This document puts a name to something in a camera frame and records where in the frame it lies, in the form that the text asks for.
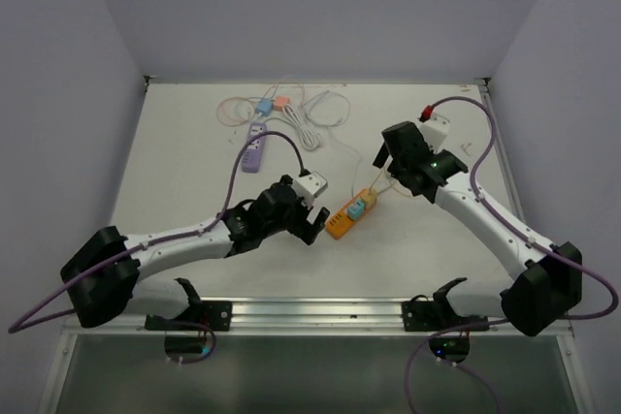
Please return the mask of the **orange power strip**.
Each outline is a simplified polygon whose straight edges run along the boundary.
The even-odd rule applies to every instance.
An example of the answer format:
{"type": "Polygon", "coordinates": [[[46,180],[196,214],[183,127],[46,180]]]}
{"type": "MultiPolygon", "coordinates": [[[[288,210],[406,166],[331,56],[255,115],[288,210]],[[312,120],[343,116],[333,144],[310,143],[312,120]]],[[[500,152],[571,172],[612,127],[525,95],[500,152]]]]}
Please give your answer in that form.
{"type": "Polygon", "coordinates": [[[365,209],[363,214],[356,220],[351,221],[345,213],[346,207],[356,199],[360,199],[361,194],[367,189],[361,190],[347,204],[345,204],[337,213],[335,213],[326,223],[326,232],[333,239],[341,239],[345,236],[361,219],[368,214],[375,206],[365,209]]]}

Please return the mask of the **yellow usb charger plug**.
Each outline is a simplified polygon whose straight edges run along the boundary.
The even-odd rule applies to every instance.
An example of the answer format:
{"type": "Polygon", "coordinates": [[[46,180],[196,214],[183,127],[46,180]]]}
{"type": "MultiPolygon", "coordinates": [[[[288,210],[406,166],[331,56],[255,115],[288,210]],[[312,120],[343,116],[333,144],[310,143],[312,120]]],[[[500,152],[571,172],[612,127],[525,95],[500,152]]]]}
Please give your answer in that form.
{"type": "Polygon", "coordinates": [[[365,209],[370,209],[376,204],[377,192],[375,189],[367,189],[361,194],[360,200],[364,204],[365,209]]]}

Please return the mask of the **teal usb charger plug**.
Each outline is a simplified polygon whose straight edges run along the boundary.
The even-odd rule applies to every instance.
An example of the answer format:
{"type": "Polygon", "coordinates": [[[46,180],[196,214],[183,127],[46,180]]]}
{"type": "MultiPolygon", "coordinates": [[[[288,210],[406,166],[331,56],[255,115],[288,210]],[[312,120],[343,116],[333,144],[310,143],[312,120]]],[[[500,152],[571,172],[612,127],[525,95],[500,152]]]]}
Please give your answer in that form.
{"type": "Polygon", "coordinates": [[[365,209],[365,203],[361,199],[356,199],[346,207],[345,213],[351,221],[356,221],[363,214],[365,209]]]}

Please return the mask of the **purple power strip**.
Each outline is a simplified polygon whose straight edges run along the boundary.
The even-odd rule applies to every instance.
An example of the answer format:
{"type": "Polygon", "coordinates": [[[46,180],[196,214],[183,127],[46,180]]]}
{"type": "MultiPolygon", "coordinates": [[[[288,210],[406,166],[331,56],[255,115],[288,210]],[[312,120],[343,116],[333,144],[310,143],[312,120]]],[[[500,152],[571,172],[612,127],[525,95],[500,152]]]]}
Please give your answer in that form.
{"type": "Polygon", "coordinates": [[[251,140],[251,143],[245,149],[241,163],[244,173],[256,174],[260,171],[265,142],[263,138],[255,139],[255,137],[267,130],[267,124],[263,122],[253,122],[249,125],[247,139],[251,140]]]}

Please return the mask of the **blue usb charger plug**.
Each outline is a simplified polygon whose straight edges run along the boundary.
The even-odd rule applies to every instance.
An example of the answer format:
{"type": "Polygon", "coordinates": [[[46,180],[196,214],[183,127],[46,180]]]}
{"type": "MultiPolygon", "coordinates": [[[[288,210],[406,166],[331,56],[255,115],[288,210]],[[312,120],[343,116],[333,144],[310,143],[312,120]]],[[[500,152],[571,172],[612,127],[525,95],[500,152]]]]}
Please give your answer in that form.
{"type": "Polygon", "coordinates": [[[274,102],[269,98],[262,98],[255,107],[255,112],[261,116],[267,116],[273,109],[274,102]]]}

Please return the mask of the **pink usb charger plug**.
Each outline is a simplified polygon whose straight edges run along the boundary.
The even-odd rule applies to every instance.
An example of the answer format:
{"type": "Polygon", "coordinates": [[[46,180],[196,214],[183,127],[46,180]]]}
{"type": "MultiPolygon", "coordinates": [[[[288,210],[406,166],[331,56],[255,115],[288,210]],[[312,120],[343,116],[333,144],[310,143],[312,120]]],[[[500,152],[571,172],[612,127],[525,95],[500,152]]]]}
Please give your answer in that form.
{"type": "Polygon", "coordinates": [[[284,96],[277,96],[273,101],[275,111],[283,111],[290,104],[290,99],[284,96]]]}

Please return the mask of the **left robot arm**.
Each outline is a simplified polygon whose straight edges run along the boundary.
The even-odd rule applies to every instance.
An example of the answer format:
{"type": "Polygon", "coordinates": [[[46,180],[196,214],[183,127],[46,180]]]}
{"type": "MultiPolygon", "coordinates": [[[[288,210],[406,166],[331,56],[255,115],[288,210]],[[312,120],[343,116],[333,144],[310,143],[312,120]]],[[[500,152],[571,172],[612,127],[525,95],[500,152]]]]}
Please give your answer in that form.
{"type": "Polygon", "coordinates": [[[154,276],[203,260],[245,254],[286,232],[311,245],[329,216],[322,208],[308,217],[328,187],[317,172],[283,176],[254,200],[226,208],[191,227],[157,235],[122,235],[117,227],[98,230],[61,269],[60,277],[80,324],[100,327],[123,313],[170,319],[180,329],[202,316],[200,297],[185,278],[172,283],[154,276]]]}

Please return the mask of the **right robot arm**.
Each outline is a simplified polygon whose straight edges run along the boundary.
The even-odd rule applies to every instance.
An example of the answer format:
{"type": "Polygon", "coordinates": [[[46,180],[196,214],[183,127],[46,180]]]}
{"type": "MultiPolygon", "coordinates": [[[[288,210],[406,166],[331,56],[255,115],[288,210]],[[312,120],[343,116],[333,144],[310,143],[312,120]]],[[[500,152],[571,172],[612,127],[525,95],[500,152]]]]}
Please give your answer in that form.
{"type": "Polygon", "coordinates": [[[434,318],[441,329],[506,318],[522,334],[536,336],[581,300],[580,251],[557,246],[508,212],[477,184],[467,166],[447,150],[432,151],[411,121],[382,132],[375,166],[414,196],[422,196],[459,220],[500,262],[509,286],[484,286],[458,277],[426,300],[412,299],[412,314],[434,318]]]}

